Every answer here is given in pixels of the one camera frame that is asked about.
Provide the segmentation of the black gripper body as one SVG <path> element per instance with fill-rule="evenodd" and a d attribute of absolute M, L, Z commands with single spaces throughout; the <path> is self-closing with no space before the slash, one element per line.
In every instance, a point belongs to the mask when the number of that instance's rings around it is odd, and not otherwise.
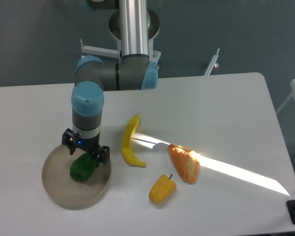
<path fill-rule="evenodd" d="M 74 134 L 75 147 L 89 153 L 97 153 L 99 149 L 100 133 L 92 138 L 82 138 L 80 133 Z"/>

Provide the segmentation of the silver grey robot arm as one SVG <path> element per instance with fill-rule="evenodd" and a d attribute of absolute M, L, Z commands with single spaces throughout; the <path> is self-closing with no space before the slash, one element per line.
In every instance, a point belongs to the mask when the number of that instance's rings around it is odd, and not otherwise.
<path fill-rule="evenodd" d="M 87 53 L 78 61 L 71 95 L 72 128 L 63 133 L 62 144 L 70 153 L 85 151 L 98 165 L 110 158 L 109 147 L 99 144 L 104 93 L 154 89 L 158 84 L 152 42 L 160 31 L 160 20 L 144 0 L 87 0 L 85 4 L 92 10 L 114 11 L 109 29 L 118 41 L 119 61 L 105 65 L 100 53 Z"/>

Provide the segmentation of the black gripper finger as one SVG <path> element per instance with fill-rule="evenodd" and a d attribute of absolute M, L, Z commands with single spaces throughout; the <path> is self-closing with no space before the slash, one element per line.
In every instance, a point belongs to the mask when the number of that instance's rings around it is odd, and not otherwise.
<path fill-rule="evenodd" d="M 110 160 L 110 147 L 97 146 L 94 150 L 89 152 L 91 157 L 91 166 L 97 168 L 100 163 L 106 165 Z"/>
<path fill-rule="evenodd" d="M 62 145 L 69 149 L 69 154 L 73 155 L 75 150 L 79 148 L 80 133 L 74 133 L 71 129 L 66 129 L 62 134 Z"/>

